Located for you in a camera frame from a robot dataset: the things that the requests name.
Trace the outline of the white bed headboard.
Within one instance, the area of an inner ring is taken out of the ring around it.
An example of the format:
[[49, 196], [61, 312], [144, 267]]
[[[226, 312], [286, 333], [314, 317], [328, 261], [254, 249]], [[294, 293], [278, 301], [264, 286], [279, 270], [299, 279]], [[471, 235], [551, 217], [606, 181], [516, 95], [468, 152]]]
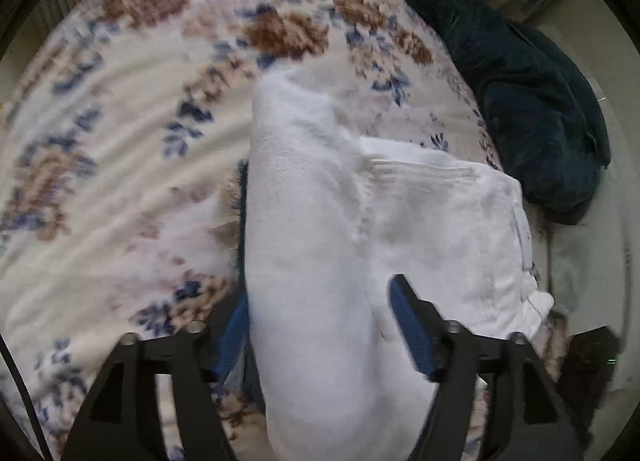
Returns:
[[613, 377], [590, 427], [589, 460], [635, 460], [639, 437], [630, 421], [639, 411], [639, 53], [603, 0], [557, 0], [538, 28], [574, 59], [604, 114], [612, 161], [596, 198], [576, 226], [585, 259], [572, 334], [608, 327], [620, 350]]

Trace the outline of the floral fleece bed blanket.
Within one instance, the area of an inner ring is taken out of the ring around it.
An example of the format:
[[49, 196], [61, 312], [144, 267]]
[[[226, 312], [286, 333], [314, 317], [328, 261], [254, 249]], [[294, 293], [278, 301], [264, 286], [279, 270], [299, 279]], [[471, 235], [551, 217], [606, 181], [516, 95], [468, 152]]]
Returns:
[[238, 284], [254, 88], [324, 65], [363, 135], [501, 168], [480, 99], [406, 0], [83, 0], [1, 111], [1, 399], [54, 459], [116, 340]]

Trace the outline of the white pants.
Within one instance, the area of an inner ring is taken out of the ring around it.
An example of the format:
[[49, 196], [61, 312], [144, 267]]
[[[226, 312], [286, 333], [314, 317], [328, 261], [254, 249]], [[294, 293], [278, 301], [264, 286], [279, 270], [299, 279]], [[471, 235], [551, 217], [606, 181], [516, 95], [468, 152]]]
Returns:
[[271, 71], [253, 112], [245, 273], [270, 444], [282, 460], [405, 459], [435, 388], [390, 278], [474, 333], [533, 337], [553, 299], [533, 275], [520, 184], [361, 135], [332, 73]]

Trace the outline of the dark teal plush blanket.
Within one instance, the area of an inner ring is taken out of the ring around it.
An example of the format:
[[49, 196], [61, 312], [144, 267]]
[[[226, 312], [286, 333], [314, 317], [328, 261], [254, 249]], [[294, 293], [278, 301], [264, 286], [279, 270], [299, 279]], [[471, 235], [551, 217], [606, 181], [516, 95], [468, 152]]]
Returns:
[[593, 90], [539, 30], [475, 0], [406, 0], [433, 28], [480, 107], [504, 172], [548, 220], [577, 224], [611, 162]]

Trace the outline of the folded dark blue jeans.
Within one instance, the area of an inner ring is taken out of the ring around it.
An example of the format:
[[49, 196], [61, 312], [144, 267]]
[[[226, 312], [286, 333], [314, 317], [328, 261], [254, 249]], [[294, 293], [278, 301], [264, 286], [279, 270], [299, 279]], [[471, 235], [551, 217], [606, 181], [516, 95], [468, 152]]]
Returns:
[[236, 389], [247, 403], [254, 405], [260, 413], [265, 413], [266, 404], [257, 367], [254, 346], [250, 340], [250, 310], [248, 309], [248, 295], [245, 273], [245, 241], [247, 220], [247, 183], [248, 162], [239, 166], [240, 178], [240, 236], [236, 266], [239, 270], [239, 288], [242, 296], [236, 305], [233, 315], [232, 330], [234, 332], [235, 363], [229, 374], [227, 385]]

